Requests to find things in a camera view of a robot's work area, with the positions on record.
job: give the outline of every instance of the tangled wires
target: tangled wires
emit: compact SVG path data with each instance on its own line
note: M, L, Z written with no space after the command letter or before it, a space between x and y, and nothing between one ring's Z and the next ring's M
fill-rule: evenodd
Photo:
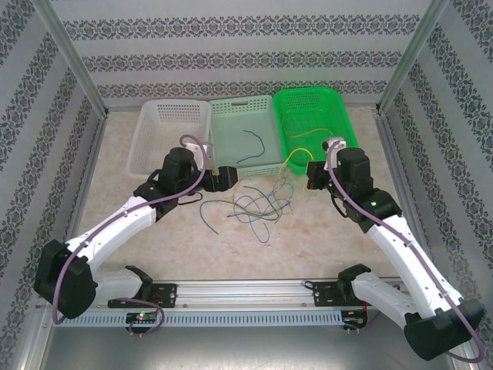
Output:
M283 188L288 189L287 195L285 196L279 195ZM236 217L240 223L249 224L258 241L260 243L268 243L270 240L270 232L266 222L272 221L276 223L283 216L283 212L287 208L289 208L291 212L293 211L291 209L291 198L293 197L294 188L283 178L274 183L272 190L268 194L265 194L256 187L243 186L243 189L253 190L257 193L257 196L252 197L250 195L243 195L233 201L206 200L200 204L200 218L209 229L214 233L219 234L203 217L203 206L209 203L231 204L233 206L232 213L226 217ZM261 200L264 200L266 203L263 210L260 205ZM254 226L258 224L257 221L260 220L262 221L261 224L263 225L264 230L267 232L267 238L265 239L260 238Z

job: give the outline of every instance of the white plastic basket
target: white plastic basket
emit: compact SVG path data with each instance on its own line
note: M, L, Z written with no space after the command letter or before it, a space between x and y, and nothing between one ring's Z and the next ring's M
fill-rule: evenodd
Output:
M164 157L189 133L204 142L209 139L211 106L208 102L161 99L145 103L133 134L126 173L146 179L163 166Z

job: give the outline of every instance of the wire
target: wire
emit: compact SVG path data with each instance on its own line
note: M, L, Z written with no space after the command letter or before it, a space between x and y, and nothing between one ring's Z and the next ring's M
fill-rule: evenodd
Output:
M284 121L285 121L286 117L287 117L287 115L284 115L281 126L283 127L284 135L286 135L287 137L302 137L302 136L310 135L311 133L315 133L317 131L327 131L331 136L334 136L332 131L330 131L328 128L325 128L325 127L317 127L316 129L311 129L310 131L306 131L305 133L298 133L295 135L291 135L286 131L286 127L284 126Z
M284 126L283 126L283 131L284 131L284 135L286 135L287 137L302 137L302 136L305 136L305 135L310 135L311 133L315 133L317 131L327 131L331 136L334 136L334 134L332 133L332 131L330 131L329 129L324 129L324 128L312 129L312 130L307 131L305 133L298 133L297 135L290 135L289 133L287 133L286 132L286 129L284 128Z
M101 226L99 226L97 229L95 229L86 239L84 239L79 244L79 246L70 254L70 256L67 259L67 261L63 264L63 267L62 267L62 269L60 271L59 277L58 277L58 279L56 281L55 293L53 295L53 303L52 303L52 318L53 318L53 323L55 325L61 324L63 322L63 320L64 320L63 317L60 318L60 319L58 317L60 291L62 289L63 279L65 277L65 274L67 273L67 270L69 269L70 264L75 260L75 258L77 257L77 254L80 253L80 251L83 248L87 247L89 245L89 243L99 233L101 233L103 230L105 230L110 224L112 224L113 222L119 220L122 217L127 217L127 215L130 214L130 213L132 213L134 210L138 210L138 209L143 208L143 207L152 206L153 204L158 204L158 203L166 202L168 200L172 200L172 199L176 199L176 198L182 197L184 195L187 195L190 191L192 191L193 189L195 189L200 184L200 181L202 181L202 179L203 179L203 177L204 177L204 175L206 173L206 159L207 159L206 151L204 150L202 143L195 136L188 135L188 134L187 135L183 135L182 137L179 138L179 143L182 146L185 146L185 143L183 142L183 140L186 139L186 138L190 138L193 141L195 141L195 143L199 146L200 150L202 151L203 166L202 166L202 171L200 172L199 178L196 180L195 183L193 183L188 188L186 188L183 191L180 191L177 194L170 195L170 196L167 196L167 197L162 197L162 198L155 199L155 200L151 200L149 202L144 202L144 203L141 203L141 204L137 204L136 206L130 207L128 210L123 211L123 212L121 212L121 213L119 213L119 214L111 217L109 220L103 222L101 224Z
M337 144L339 144L339 142L340 141L336 141L336 142L334 142L330 146L329 152L327 154L327 156L329 158L331 158L332 152L334 151L334 148L337 146ZM340 185L339 180L335 176L334 169L332 168L332 166L328 166L328 170L329 170L330 178L332 179L332 182L334 183L334 185L336 186L336 188L339 190L339 193L342 195L343 198L345 198L345 200L356 211L358 211L359 213L363 214L365 217L367 217L368 219L372 220L377 225L380 225L380 226L386 228L387 230L389 230L393 235L395 235L401 241L403 241L404 242L404 245L406 247L409 247L411 249L411 251L413 252L414 256L416 256L416 258L418 259L418 261L420 261L420 263L423 266L424 270L426 271L426 273L428 274L428 276L430 277L430 279L433 281L433 283L435 284L435 286L437 287L437 289L440 291L442 297L445 298L445 300L451 306L451 308L454 311L454 313L461 319L462 324L464 324L464 326L467 328L467 330L471 334L472 338L475 340L476 345L478 346L478 350L479 350L479 354L478 354L478 357L477 358L466 358L466 357L462 357L462 356L456 355L455 353L451 353L451 352L447 352L447 354L449 356L451 356L452 358L455 358L456 360L459 360L459 361L462 361L462 362L467 362L469 364L477 364L477 363L483 361L483 359L485 358L485 347L482 344L481 339L479 338L478 333L476 333L476 330L473 329L473 327L469 323L468 319L464 316L464 314L462 314L461 310L459 310L459 308L457 307L457 305L448 296L448 292L441 285L441 283L437 279L437 277L434 276L433 271L430 269L430 267L428 266L428 264L424 260L423 256L421 256L421 253L419 253L418 249L416 249L416 247L413 245L413 243L410 240L408 240L403 234L401 234L397 230L395 230L391 225L385 223L384 221L380 220L378 217L375 217L373 214L370 214L369 212L367 212L366 210L364 210L363 208L361 208L360 206L358 206L356 204L356 202L354 202L354 200L352 200L349 197L349 195L347 194L347 192Z
M156 331L157 329L161 328L161 326L163 326L163 324L164 324L164 310L158 304L152 303L152 302L148 302L148 301L141 301L140 299L135 299L135 298L117 298L117 300L118 301L124 301L124 302L144 304L145 306L149 306L149 307L155 308L156 309L156 314L158 312L161 314L161 317L160 317L160 320L159 320L158 324L156 326L150 328L145 333L135 333L134 331L132 331L133 325L139 323L138 321L132 321L130 323L130 326L129 326L130 336L137 335L137 336L139 336L139 338L145 337L147 335L151 335L154 331Z
M277 197L277 194L281 191L283 187L289 187L290 188L290 194L288 194L287 197ZM262 223L264 230L267 232L267 238L266 239L261 239L257 231L255 230L255 227L253 226L253 223L258 221L258 220L263 220L263 221L273 221L276 223L282 216L283 210L286 207L290 207L291 205L291 198L293 196L293 186L289 184L286 179L281 179L277 180L273 187L272 190L270 191L269 194L265 194L261 190L257 189L256 187L248 187L245 186L243 187L245 189L249 190L254 190L257 193L260 194L259 197L253 198L250 195L244 195L238 198L237 200L231 201L231 200L206 200L200 204L199 208L199 213L200 213L200 219L204 222L204 224L211 229L212 232L215 234L219 235L219 233L206 221L205 217L203 216L203 206L205 204L209 203L223 203L223 204L230 204L233 206L233 214L230 214L226 217L236 217L237 220L242 223L242 224L249 224L250 228L252 229L252 232L256 236L257 240L260 243L268 243L270 240L270 232L269 228L265 224L265 222ZM239 202L242 199L249 199L250 202L242 205ZM267 201L267 206L261 210L259 204L257 203L259 200L266 200ZM250 206L255 206L256 210L252 211L249 209Z
M284 161L283 165L280 167L279 172L277 173L277 176L279 177L279 179L281 179L281 173L282 173L284 167L286 167L287 163L291 159L291 156L293 156L293 154L295 154L298 151L303 151L303 152L308 153L308 155L310 155L311 160L315 160L314 155L308 149L306 149L306 148L296 148L295 150L293 150L290 153L289 156L287 156L287 159ZM291 211L288 212L288 213L286 213L286 214L283 214L283 216L290 216L291 214L294 214L294 211L298 209L298 207L300 206L301 203L303 203L303 198L304 198L304 194L305 194L306 188L307 187L304 185L303 186L302 193L301 193L301 197L300 197L300 202L298 202L297 206L295 208L291 208Z
M259 154L258 156L248 156L247 158L243 158L242 160L239 160L238 162L236 162L236 164L243 162L244 160L251 160L252 158L258 158L259 156L262 156L265 153L265 145L263 145L263 140L260 136L258 136L253 131L249 131L248 129L244 129L243 132L244 133L251 133L252 135L258 137L258 139L260 140L260 143L262 144L262 153Z

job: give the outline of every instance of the black mounting bracket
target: black mounting bracket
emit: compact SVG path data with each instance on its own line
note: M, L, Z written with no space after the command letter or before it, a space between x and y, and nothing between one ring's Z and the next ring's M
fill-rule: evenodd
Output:
M305 281L305 287L313 291L315 307L352 307L364 305L364 302L357 298L345 298L340 292L336 281Z
M150 296L146 301L158 304L161 308L175 308L176 292L178 285L176 284L157 284L153 283L150 289ZM119 301L112 299L108 301L109 308L149 308L148 305L132 302Z

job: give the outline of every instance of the wire on table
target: wire on table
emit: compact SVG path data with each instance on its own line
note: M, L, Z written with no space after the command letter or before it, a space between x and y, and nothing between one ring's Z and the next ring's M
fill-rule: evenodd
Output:
M291 192L287 197L278 197L277 194L283 187L289 187ZM267 238L266 239L261 239L257 231L255 230L255 227L253 226L253 223L258 220L263 220L263 221L273 221L277 222L282 214L283 210L286 207L290 207L291 205L291 198L293 196L293 186L289 183L286 182L286 179L281 179L277 180L274 185L272 190L270 191L269 194L265 194L261 190L257 189L256 187L248 187L245 186L243 187L245 189L249 190L254 190L257 193L260 194L259 197L254 198L250 195L244 195L238 198L237 200L230 201L230 200L206 200L205 202L202 202L200 204L200 218L204 222L204 224L211 229L215 234L219 234L204 218L203 216L203 206L208 203L224 203L224 204L231 204L233 205L233 214L230 214L226 217L236 217L237 220L242 223L242 224L249 224L250 228L252 229L252 232L255 234L257 240L260 243L267 243L270 240L270 232L269 228L263 222L263 227L265 231L267 232ZM249 199L250 202L245 205L241 205L239 202L242 199ZM265 209L261 210L260 206L258 204L259 200L266 200L267 205L265 206ZM255 211L252 211L249 209L250 206L254 206L256 208Z
M295 150L293 150L290 153L289 156L287 156L287 159L284 161L283 165L279 169L279 172L277 173L277 176L279 177L279 179L281 179L281 173L283 172L284 168L286 167L287 163L289 162L289 160L291 159L291 157L293 156L293 154L295 154L296 152L299 152L299 151L308 153L308 155L310 156L311 160L315 160L314 155L308 149L306 149L306 148L296 148ZM286 213L286 214L283 214L283 216L289 216L291 214L294 214L294 211L297 210L298 207L300 206L300 204L303 202L303 198L304 198L304 194L305 194L306 188L307 188L306 185L304 185L303 186L303 191L301 193L301 198L300 198L300 201L298 202L297 206L295 208L291 208L291 211L288 212L288 213Z

